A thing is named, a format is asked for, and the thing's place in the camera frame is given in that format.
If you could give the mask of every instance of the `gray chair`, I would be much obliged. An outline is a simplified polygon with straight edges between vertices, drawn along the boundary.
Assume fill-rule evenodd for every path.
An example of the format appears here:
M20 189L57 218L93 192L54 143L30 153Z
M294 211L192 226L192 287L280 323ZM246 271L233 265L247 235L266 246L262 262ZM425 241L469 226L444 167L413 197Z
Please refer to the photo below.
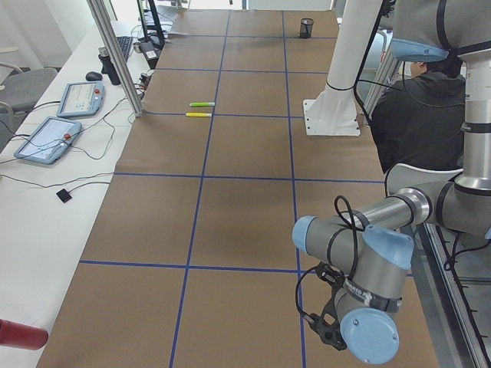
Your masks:
M0 54L16 51L17 48L0 49ZM31 111L42 94L56 77L57 71L47 67L34 71L22 71L15 65L2 63L1 67L12 69L3 82L0 83L0 150L3 150L12 134L22 123L25 115Z

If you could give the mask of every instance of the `black mouse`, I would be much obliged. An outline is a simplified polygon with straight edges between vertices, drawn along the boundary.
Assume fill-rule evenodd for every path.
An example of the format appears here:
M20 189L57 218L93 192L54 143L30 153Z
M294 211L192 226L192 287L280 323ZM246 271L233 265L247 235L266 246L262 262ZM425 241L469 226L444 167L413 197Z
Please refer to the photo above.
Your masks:
M89 71L85 75L85 80L89 82L94 82L94 81L102 81L102 74L97 73L96 71Z

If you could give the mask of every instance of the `tablet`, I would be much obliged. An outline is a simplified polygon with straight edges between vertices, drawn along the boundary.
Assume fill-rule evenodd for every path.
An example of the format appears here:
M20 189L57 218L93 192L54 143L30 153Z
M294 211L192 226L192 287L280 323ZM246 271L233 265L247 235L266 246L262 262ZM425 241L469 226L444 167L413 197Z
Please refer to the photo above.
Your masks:
M15 151L14 157L51 165L63 155L80 135L78 121L47 117Z
M100 81L69 83L64 89L58 117L91 117L102 106L104 85Z

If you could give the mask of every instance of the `red cylinder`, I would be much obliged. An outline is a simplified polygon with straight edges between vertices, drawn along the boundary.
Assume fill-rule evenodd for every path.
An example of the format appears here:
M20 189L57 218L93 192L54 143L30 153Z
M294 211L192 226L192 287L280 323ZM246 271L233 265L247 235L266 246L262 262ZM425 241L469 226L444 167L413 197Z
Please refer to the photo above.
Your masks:
M42 328L0 320L0 345L37 350L48 340L48 332Z

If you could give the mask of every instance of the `white table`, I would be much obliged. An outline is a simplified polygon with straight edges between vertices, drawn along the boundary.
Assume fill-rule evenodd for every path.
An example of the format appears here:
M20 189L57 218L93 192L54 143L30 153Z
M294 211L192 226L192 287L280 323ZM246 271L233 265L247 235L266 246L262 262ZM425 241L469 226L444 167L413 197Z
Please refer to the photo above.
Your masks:
M113 23L116 35L129 35L131 28ZM84 81L88 71L101 71L97 49L103 42L94 26L48 88L38 104L60 100L65 85ZM134 81L148 70L142 54L132 53L128 67ZM92 118L78 119L87 127L97 122L124 97L121 86L113 86L104 75L106 95L101 111ZM47 116L56 116L58 105L33 111L19 128L18 134L29 134ZM82 176L112 173L131 129L132 110L125 100L107 117L116 133L104 158L90 159L73 148L53 166L16 160L0 163L0 173L42 185L67 182ZM104 122L83 132L74 145L100 156L112 128ZM22 140L10 142L0 154L0 162L13 158ZM0 318L42 327L48 332L58 315L63 298L108 185L93 184L77 189L73 199L62 203L56 196L62 188L70 190L84 182L109 182L112 175L74 182L66 186L40 189L33 185L0 180ZM31 368L36 366L42 349L37 351L0 347L0 366Z

